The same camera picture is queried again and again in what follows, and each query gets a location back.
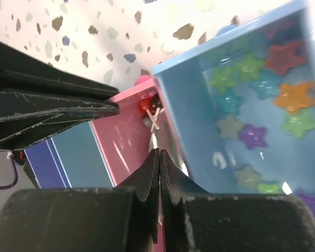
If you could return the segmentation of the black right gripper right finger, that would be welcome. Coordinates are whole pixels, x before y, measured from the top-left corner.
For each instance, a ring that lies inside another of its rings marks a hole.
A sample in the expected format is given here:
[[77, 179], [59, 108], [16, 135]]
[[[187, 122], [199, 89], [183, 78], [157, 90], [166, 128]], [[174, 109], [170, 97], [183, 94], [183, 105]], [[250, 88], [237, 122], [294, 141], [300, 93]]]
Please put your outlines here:
[[188, 251], [182, 196], [208, 191], [186, 176], [167, 150], [160, 151], [160, 189], [165, 251]]

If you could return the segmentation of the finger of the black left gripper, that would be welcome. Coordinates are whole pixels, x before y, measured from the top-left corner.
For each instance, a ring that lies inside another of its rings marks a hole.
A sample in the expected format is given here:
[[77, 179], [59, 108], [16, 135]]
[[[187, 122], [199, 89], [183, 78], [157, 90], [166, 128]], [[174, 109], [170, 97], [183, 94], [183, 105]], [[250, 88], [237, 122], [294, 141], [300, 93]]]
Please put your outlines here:
[[0, 91], [8, 89], [100, 101], [119, 93], [115, 87], [60, 71], [0, 42]]
[[83, 122], [119, 113], [116, 103], [0, 91], [0, 151], [18, 151]]

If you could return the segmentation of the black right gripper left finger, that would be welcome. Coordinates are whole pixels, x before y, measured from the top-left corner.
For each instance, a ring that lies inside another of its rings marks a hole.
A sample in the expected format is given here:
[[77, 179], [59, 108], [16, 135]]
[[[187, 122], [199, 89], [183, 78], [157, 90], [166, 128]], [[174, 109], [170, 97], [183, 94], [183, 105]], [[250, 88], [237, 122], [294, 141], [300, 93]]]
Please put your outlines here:
[[154, 243], [158, 242], [158, 217], [160, 193], [160, 150], [151, 149], [142, 163], [131, 175], [117, 187], [132, 187], [147, 214], [145, 221]]

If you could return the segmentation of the silver metal scoop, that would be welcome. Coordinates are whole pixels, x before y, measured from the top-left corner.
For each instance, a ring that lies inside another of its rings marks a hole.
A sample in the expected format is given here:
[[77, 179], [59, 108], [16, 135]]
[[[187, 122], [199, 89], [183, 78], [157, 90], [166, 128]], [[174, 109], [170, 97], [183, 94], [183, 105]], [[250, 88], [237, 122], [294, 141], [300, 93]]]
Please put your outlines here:
[[188, 176], [187, 167], [178, 151], [172, 130], [166, 118], [158, 119], [160, 129], [153, 127], [149, 141], [149, 151], [151, 149], [166, 149], [175, 165]]

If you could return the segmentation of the pink candy bin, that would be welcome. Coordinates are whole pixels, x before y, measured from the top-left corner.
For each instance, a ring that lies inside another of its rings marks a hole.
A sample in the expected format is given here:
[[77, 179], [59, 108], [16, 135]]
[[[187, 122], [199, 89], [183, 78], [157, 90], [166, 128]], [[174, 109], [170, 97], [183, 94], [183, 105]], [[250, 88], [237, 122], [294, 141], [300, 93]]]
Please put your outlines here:
[[158, 241], [154, 243], [145, 219], [145, 208], [132, 187], [117, 187], [137, 168], [149, 153], [152, 129], [143, 122], [140, 103], [149, 103], [158, 92], [153, 77], [142, 76], [138, 83], [112, 98], [119, 114], [92, 123], [106, 167], [115, 183], [115, 189], [103, 192], [101, 223], [108, 234], [104, 251], [165, 251], [161, 189], [159, 193]]

